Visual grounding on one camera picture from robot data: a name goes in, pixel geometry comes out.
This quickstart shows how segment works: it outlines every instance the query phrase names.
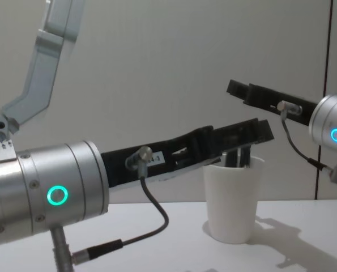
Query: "label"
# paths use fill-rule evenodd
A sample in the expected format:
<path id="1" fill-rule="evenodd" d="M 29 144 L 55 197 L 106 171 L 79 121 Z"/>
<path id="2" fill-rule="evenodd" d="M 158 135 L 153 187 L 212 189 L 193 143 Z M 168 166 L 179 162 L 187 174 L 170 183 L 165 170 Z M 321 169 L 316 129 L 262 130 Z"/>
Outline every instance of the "label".
<path id="1" fill-rule="evenodd" d="M 152 159 L 147 163 L 147 167 L 164 164 L 164 156 L 162 151 L 154 152 Z"/>

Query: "cable connector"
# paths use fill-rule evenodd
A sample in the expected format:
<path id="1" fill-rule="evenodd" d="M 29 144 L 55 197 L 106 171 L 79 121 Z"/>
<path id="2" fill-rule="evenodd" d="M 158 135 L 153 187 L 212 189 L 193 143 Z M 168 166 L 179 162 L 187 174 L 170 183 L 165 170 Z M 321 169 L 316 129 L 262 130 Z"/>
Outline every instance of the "cable connector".
<path id="1" fill-rule="evenodd" d="M 123 242 L 120 239 L 103 245 L 92 246 L 73 253 L 72 262 L 74 265 L 80 265 L 121 248 L 123 248 Z"/>
<path id="2" fill-rule="evenodd" d="M 313 165 L 314 167 L 318 168 L 320 171 L 332 171 L 332 169 L 330 167 L 328 167 L 327 165 L 320 163 L 317 160 L 314 160 L 312 158 L 308 158 L 308 160 L 306 160 L 308 163 L 310 163 L 311 165 Z"/>
<path id="3" fill-rule="evenodd" d="M 125 160 L 125 167 L 130 171 L 136 171 L 138 178 L 148 176 L 147 163 L 152 159 L 153 151 L 149 146 L 142 146 Z"/>
<path id="4" fill-rule="evenodd" d="M 303 108 L 301 106 L 284 101 L 284 100 L 279 102 L 276 108 L 280 112 L 288 111 L 288 113 L 294 114 L 297 116 L 300 116 L 303 113 Z"/>

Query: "silver cylindrical joint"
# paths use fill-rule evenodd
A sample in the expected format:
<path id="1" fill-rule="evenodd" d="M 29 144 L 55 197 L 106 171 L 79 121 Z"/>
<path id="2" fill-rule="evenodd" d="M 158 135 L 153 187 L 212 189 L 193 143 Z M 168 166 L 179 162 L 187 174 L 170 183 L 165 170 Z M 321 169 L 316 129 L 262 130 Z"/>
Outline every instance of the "silver cylindrical joint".
<path id="1" fill-rule="evenodd" d="M 319 102 L 310 119 L 309 133 L 315 143 L 337 150 L 337 95 Z"/>
<path id="2" fill-rule="evenodd" d="M 109 186 L 91 142 L 17 153 L 0 163 L 0 244 L 108 211 Z"/>

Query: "black cable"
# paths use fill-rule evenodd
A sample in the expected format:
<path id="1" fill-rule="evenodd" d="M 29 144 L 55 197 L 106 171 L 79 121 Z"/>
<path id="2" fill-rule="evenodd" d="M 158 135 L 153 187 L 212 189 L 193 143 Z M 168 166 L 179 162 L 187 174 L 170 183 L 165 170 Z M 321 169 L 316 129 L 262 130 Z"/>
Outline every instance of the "black cable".
<path id="1" fill-rule="evenodd" d="M 144 177 L 140 178 L 140 184 L 142 186 L 142 189 L 143 189 L 144 193 L 148 197 L 148 199 L 152 202 L 152 204 L 157 208 L 157 210 L 159 210 L 159 212 L 163 216 L 163 218 L 164 218 L 163 225 L 161 227 L 159 227 L 158 229 L 154 230 L 154 231 L 151 231 L 147 234 L 138 236 L 136 238 L 132 238 L 132 239 L 124 241 L 124 242 L 121 239 L 119 239 L 119 240 L 116 240 L 116 241 L 111 241 L 109 243 L 105 243 L 105 244 L 101 244 L 101 245 L 97 245 L 97 246 L 92 246 L 90 248 L 82 250 L 81 252 L 85 252 L 85 251 L 87 252 L 87 254 L 89 256 L 89 259 L 88 260 L 84 259 L 81 262 L 78 261 L 78 263 L 82 263 L 82 262 L 86 262 L 86 261 L 96 259 L 100 256 L 103 256 L 103 255 L 107 254 L 107 253 L 113 252 L 117 249 L 121 249 L 125 245 L 130 245 L 132 243 L 135 243 L 135 242 L 141 241 L 143 239 L 149 238 L 153 235 L 156 235 L 156 234 L 160 233 L 161 231 L 163 231 L 164 229 L 167 228 L 167 226 L 169 224 L 168 215 L 165 212 L 165 210 L 161 207 L 161 205 L 158 203 L 158 201 L 154 198 L 154 196 L 151 194 L 151 192 L 148 190 L 148 187 L 147 187 L 147 184 L 146 184 L 146 179 Z"/>
<path id="2" fill-rule="evenodd" d="M 308 157 L 305 156 L 302 152 L 300 152 L 299 149 L 293 143 L 291 135 L 290 135 L 289 130 L 288 130 L 288 127 L 287 127 L 287 124 L 285 123 L 285 120 L 281 119 L 281 124 L 283 124 L 283 128 L 285 130 L 285 133 L 287 134 L 288 141 L 291 144 L 291 146 L 293 147 L 293 149 L 295 150 L 295 152 L 297 152 L 299 154 L 299 156 L 301 156 L 303 159 L 308 160 Z"/>
<path id="3" fill-rule="evenodd" d="M 146 196 L 148 197 L 148 199 L 152 202 L 152 204 L 157 208 L 157 210 L 161 213 L 161 215 L 164 218 L 164 223 L 162 226 L 160 226 L 158 229 L 156 229 L 155 231 L 149 232 L 147 234 L 144 234 L 142 236 L 138 236 L 136 238 L 127 240 L 123 242 L 123 246 L 125 245 L 129 245 L 138 241 L 141 241 L 143 239 L 149 238 L 153 235 L 156 235 L 158 233 L 160 233 L 161 231 L 163 231 L 164 229 L 167 228 L 168 224 L 169 224 L 169 218 L 167 213 L 165 212 L 165 210 L 162 208 L 162 206 L 158 203 L 158 201 L 154 198 L 154 196 L 151 194 L 151 192 L 148 190 L 147 184 L 146 184 L 146 179 L 144 177 L 140 178 L 140 184 L 142 186 L 142 189 L 144 191 L 144 193 L 146 194 Z"/>
<path id="4" fill-rule="evenodd" d="M 285 133 L 287 134 L 288 141 L 289 141 L 290 145 L 293 147 L 293 149 L 295 150 L 295 152 L 297 152 L 303 159 L 305 159 L 308 163 L 310 163 L 311 165 L 313 165 L 314 167 L 316 167 L 320 171 L 322 171 L 324 168 L 327 168 L 330 171 L 332 170 L 329 166 L 327 166 L 327 165 L 325 165 L 325 164 L 323 164 L 323 163 L 321 163 L 317 160 L 309 158 L 309 157 L 305 156 L 302 152 L 300 152 L 300 150 L 293 143 L 293 140 L 291 138 L 291 135 L 289 133 L 289 130 L 288 130 L 287 124 L 285 123 L 285 120 L 281 119 L 281 124 L 283 125 Z"/>

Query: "robotic arm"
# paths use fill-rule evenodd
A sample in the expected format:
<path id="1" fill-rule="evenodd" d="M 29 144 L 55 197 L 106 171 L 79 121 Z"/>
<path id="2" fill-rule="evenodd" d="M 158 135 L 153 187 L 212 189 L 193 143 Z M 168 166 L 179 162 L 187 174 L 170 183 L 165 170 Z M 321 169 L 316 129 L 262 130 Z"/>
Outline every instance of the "robotic arm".
<path id="1" fill-rule="evenodd" d="M 318 145 L 337 151 L 337 95 L 324 97 L 318 104 L 253 84 L 231 80 L 227 92 L 252 107 L 261 108 L 281 116 L 288 140 L 295 151 L 310 164 L 330 175 L 337 184 L 337 165 L 334 169 L 304 156 L 293 144 L 285 120 L 291 119 L 309 127 L 309 134 Z"/>
<path id="2" fill-rule="evenodd" d="M 73 260 L 79 264 L 123 247 L 115 241 L 72 257 L 63 227 L 105 214 L 109 188 L 137 180 L 129 170 L 166 180 L 213 163 L 223 152 L 274 138 L 266 120 L 253 119 L 102 154 L 89 141 L 16 152 L 10 134 L 49 106 L 63 44 L 76 40 L 83 5 L 46 0 L 23 94 L 0 110 L 0 244 L 50 231 L 57 269 L 64 272 L 73 271 Z"/>

